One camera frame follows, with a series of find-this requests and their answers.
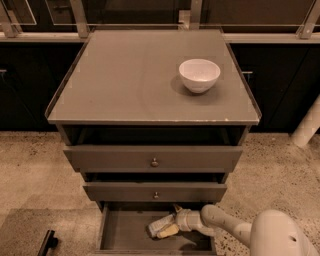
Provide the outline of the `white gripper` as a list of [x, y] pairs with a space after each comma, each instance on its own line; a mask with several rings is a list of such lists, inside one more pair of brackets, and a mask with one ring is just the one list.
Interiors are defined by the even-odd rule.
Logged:
[[177, 204], [173, 204], [174, 210], [177, 213], [175, 223], [165, 227], [157, 234], [157, 238], [164, 239], [173, 236], [181, 231], [191, 232], [192, 230], [198, 230], [201, 227], [201, 218], [199, 211], [193, 211], [190, 209], [183, 209]]

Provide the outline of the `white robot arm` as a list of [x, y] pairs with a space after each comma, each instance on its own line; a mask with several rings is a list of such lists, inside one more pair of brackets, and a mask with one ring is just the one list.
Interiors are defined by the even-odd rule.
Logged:
[[220, 228], [250, 250], [250, 256], [319, 256], [296, 222], [278, 210], [265, 210], [252, 223], [233, 217], [215, 205], [200, 211], [175, 207], [176, 212], [149, 225], [153, 237], [163, 239], [179, 231], [213, 237]]

